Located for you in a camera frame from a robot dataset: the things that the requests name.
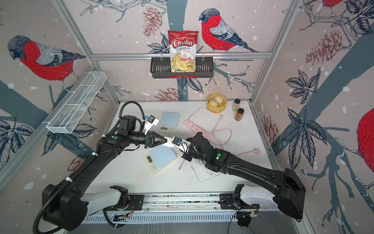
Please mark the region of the white charger adapter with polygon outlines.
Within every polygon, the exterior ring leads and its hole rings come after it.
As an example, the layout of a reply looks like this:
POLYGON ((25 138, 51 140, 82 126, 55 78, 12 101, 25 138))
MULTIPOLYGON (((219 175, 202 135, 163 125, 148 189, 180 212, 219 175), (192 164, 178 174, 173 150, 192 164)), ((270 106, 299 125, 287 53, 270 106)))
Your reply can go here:
POLYGON ((168 142, 163 144, 166 147, 173 148, 174 146, 180 146, 181 140, 178 137, 166 137, 168 142))

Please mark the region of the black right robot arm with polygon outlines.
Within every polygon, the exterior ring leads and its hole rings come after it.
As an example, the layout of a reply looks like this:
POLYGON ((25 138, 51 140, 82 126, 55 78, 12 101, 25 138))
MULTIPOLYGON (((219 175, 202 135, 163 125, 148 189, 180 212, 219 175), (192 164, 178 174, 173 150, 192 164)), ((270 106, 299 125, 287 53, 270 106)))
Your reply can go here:
POLYGON ((184 159, 201 160, 215 173, 238 176, 265 188, 274 195, 273 201, 281 212, 297 221, 303 219, 306 187, 293 170, 273 170, 245 161, 228 151, 214 148, 202 132, 187 138, 187 143, 184 159))

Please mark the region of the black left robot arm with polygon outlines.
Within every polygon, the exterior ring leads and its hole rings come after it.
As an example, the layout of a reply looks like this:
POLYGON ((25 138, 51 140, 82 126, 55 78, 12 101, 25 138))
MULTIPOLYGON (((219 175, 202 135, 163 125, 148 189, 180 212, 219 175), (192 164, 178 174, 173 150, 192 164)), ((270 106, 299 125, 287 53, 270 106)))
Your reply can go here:
POLYGON ((118 155, 131 144, 153 148, 167 142, 166 138, 151 131, 158 123, 156 117, 119 114, 119 119, 108 134, 103 136, 92 155, 74 173, 58 185, 48 185, 42 192, 42 208, 38 212, 32 232, 39 234, 39 223, 45 220, 56 226, 53 234, 61 229, 72 231, 89 214, 89 203, 82 198, 93 180, 118 155))

